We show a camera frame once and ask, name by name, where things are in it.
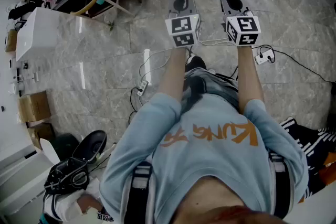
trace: cardboard box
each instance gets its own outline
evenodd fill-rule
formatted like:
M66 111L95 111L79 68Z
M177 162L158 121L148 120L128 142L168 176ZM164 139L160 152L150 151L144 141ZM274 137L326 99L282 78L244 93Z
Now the cardboard box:
M40 150L42 150L40 144L40 138L43 138L48 141L55 138L53 128L49 123L41 123L34 127L28 128L28 133L30 139L32 140L33 145L39 148Z
M14 29L9 30L6 43L6 52L16 50L17 31Z
M46 91L28 94L18 99L21 121L40 121L51 116Z

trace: white box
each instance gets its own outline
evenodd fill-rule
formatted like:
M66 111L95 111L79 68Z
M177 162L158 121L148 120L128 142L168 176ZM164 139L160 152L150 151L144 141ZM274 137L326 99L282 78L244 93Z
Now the white box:
M16 61L55 50L60 14L56 10L35 8L17 34Z
M175 47L196 45L201 32L198 14L165 20L168 34Z
M254 45L261 34L258 17L227 17L226 32L236 46Z

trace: power strip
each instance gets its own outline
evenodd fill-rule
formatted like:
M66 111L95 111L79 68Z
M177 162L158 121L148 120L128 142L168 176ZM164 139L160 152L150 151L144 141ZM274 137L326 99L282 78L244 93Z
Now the power strip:
M137 92L138 96L142 96L143 95L143 93L145 92L145 89L147 88L147 86L148 86L148 81L142 80L141 83L140 83L140 85L139 85L141 91Z
M269 58L274 58L274 53L272 50L266 50L265 52L261 53L260 55L257 55L254 59L256 60L256 63L258 65L267 62L270 60Z

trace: striped fabric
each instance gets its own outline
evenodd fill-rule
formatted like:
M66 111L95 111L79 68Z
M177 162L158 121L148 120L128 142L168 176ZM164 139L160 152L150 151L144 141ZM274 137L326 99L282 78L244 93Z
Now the striped fabric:
M292 117L280 125L294 138L307 157L309 182L304 194L307 199L326 186L318 171L325 168L328 154L336 152L336 129L326 127L312 130L299 125Z

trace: skin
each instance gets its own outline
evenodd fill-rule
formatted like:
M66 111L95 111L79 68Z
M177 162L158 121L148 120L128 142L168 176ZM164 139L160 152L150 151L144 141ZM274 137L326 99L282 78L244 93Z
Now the skin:
M80 196L80 198L77 200L77 204L79 205L83 214L86 213L90 207L95 208L98 211L103 209L103 205L89 194L83 194Z
M182 101L186 49L172 50L158 92ZM248 101L264 101L264 94L250 46L238 48L239 111ZM282 224L281 219L246 207L239 196L222 181L212 176L200 178L178 205L171 224Z

